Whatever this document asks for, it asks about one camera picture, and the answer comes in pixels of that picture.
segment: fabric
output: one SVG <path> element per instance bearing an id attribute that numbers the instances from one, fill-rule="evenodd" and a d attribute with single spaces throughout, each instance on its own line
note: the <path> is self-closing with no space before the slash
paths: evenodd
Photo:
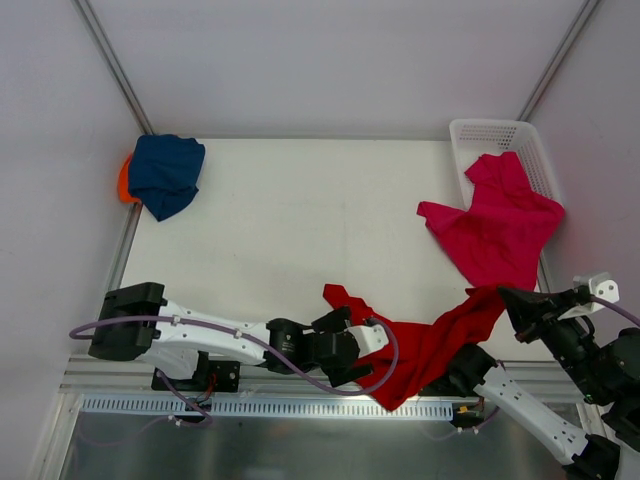
<path id="1" fill-rule="evenodd" d="M 204 146 L 193 138 L 142 135 L 129 164 L 129 194 L 139 198 L 156 220 L 166 220 L 198 193 L 204 154 Z"/>
<path id="2" fill-rule="evenodd" d="M 421 202 L 418 215 L 472 285 L 509 282 L 533 290 L 540 252 L 564 209 L 531 190 L 514 152 L 482 155 L 466 175 L 475 185 L 468 212 Z"/>
<path id="3" fill-rule="evenodd" d="M 132 197 L 129 194 L 129 165 L 131 164 L 131 158 L 133 154 L 130 154 L 120 169 L 120 175 L 118 176 L 118 197 L 123 203 L 138 203 L 139 198 Z"/>
<path id="4" fill-rule="evenodd" d="M 371 394 L 387 410 L 395 410 L 423 387 L 442 376 L 456 352 L 467 343 L 483 342 L 504 310 L 497 285 L 467 290 L 469 298 L 438 318 L 433 325 L 392 322 L 378 315 L 361 298 L 350 296 L 340 285 L 325 285 L 324 298 L 334 309 L 351 308 L 351 321 L 362 325 L 368 318 L 384 321 L 398 339 L 400 357 L 391 377 Z M 380 380 L 393 360 L 391 344 L 359 360 L 371 363 L 373 373 L 357 381 L 370 387 Z"/>

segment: white table surface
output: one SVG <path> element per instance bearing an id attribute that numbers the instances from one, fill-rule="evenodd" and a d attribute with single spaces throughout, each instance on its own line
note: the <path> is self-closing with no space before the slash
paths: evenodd
<path id="1" fill-rule="evenodd" d="M 158 223 L 144 210 L 123 286 L 166 285 L 186 307 L 244 321 L 309 323 L 344 285 L 392 320 L 433 323 L 468 282 L 416 215 L 460 206 L 449 142 L 199 140 L 200 192 Z M 483 347 L 503 360 L 552 360 L 518 343 L 506 314 Z"/>

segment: orange object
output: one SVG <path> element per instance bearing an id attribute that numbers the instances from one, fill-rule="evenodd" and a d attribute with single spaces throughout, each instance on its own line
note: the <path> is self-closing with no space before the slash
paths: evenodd
<path id="1" fill-rule="evenodd" d="M 129 164 L 131 163 L 131 159 L 133 158 L 133 153 L 130 153 L 127 159 L 120 169 L 120 175 L 118 176 L 118 196 L 120 197 L 120 201 L 123 203 L 137 203 L 140 201 L 139 198 L 132 197 L 129 194 Z"/>

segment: blue cloth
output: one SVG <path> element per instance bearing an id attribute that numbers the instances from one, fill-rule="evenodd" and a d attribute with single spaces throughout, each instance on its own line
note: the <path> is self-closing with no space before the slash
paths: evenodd
<path id="1" fill-rule="evenodd" d="M 129 165 L 129 193 L 161 222 L 184 210 L 198 193 L 204 145 L 175 135 L 142 135 Z"/>

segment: white bracket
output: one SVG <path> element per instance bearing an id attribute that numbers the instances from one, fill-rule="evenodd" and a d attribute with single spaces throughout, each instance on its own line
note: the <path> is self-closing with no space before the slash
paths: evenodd
<path id="1" fill-rule="evenodd" d="M 611 280 L 611 275 L 608 272 L 573 277 L 573 285 L 574 287 L 586 285 L 587 287 L 589 287 L 589 292 L 591 293 L 591 295 L 594 295 L 611 303 L 616 303 L 620 300 L 620 291 L 618 290 L 618 284 Z M 558 318 L 559 320 L 564 320 L 566 318 L 591 315 L 603 308 L 604 306 L 600 305 L 599 303 L 590 302 L 584 305 L 573 307 L 571 310 L 565 312 Z"/>
<path id="2" fill-rule="evenodd" d="M 587 446 L 586 432 L 524 391 L 502 367 L 492 368 L 474 391 L 491 400 L 536 437 L 562 465 Z"/>

